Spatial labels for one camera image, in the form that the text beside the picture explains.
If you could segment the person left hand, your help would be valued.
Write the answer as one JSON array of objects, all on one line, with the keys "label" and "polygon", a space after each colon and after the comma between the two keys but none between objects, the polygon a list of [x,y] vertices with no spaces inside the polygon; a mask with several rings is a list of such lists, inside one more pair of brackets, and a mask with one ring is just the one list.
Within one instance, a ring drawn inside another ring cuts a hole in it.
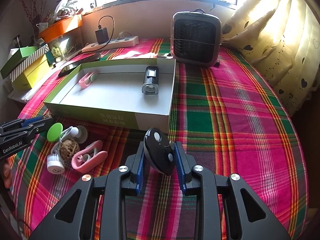
[{"label": "person left hand", "polygon": [[11,187],[12,175],[11,175],[11,166],[9,163],[4,163],[3,165],[3,181],[4,186],[9,189]]}]

